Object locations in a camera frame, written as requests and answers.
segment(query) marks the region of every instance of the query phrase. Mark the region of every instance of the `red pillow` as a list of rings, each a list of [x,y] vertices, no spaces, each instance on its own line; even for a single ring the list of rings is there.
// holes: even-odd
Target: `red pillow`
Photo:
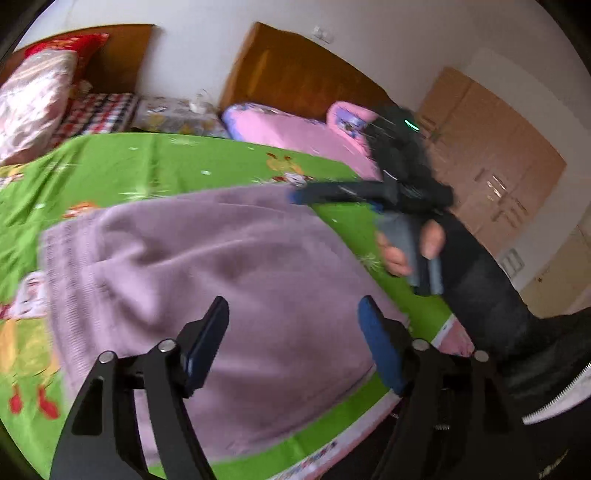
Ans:
[[[75,51],[78,54],[78,64],[76,66],[76,71],[74,72],[74,78],[72,78],[72,83],[76,85],[82,80],[84,70],[88,65],[90,58],[107,42],[108,39],[108,33],[93,33],[36,43],[25,50],[25,58],[48,48],[52,50]]]

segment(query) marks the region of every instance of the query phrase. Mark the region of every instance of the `pillow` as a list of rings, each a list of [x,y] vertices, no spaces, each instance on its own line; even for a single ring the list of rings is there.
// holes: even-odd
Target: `pillow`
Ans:
[[[326,113],[326,124],[353,148],[370,156],[369,145],[363,136],[363,129],[377,118],[377,114],[348,102],[335,102]]]
[[[78,84],[84,76],[84,70],[90,58],[109,39],[107,33],[93,33],[89,35],[78,35],[75,37],[62,38],[61,40],[49,40],[36,43],[25,50],[25,58],[39,53],[42,50],[71,50],[78,54],[78,65],[74,73],[72,83]]]
[[[76,58],[73,51],[43,50],[0,87],[0,164],[26,163],[45,153],[66,111]]]
[[[233,105],[223,113],[222,119],[234,140],[341,161],[365,179],[378,178],[374,162],[349,136],[342,137],[317,120],[256,103]],[[284,177],[289,173],[279,166],[274,170]]]

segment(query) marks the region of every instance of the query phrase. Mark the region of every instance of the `hand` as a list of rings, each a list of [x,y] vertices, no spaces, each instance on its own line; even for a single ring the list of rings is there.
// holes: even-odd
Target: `hand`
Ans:
[[[412,273],[406,255],[399,248],[393,247],[382,232],[377,232],[376,241],[384,259],[384,265],[392,275],[406,277]],[[421,255],[432,259],[439,255],[445,244],[445,231],[435,220],[429,220],[421,230]]]

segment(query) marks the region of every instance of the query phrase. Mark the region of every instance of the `wooden headboard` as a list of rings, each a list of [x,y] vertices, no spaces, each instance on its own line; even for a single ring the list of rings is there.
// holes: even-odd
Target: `wooden headboard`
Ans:
[[[314,41],[255,23],[226,81],[220,107],[255,102],[326,120],[337,100],[367,108],[392,102],[369,77]]]
[[[139,68],[154,25],[104,25],[64,32],[40,41],[90,33],[108,33],[109,40],[97,51],[85,71],[85,78],[97,93],[135,93]],[[0,72],[0,86],[6,82],[25,57],[27,47],[16,50]]]

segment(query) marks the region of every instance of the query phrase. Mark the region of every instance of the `purple blanket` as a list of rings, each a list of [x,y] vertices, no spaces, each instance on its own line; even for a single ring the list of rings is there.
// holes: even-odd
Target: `purple blanket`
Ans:
[[[404,320],[340,238],[252,186],[114,206],[44,234],[51,329],[70,393],[96,357],[144,353],[203,316],[217,295],[230,327],[186,406],[210,460],[257,453],[358,388],[373,364],[356,318],[372,295]],[[157,459],[145,405],[147,460]]]

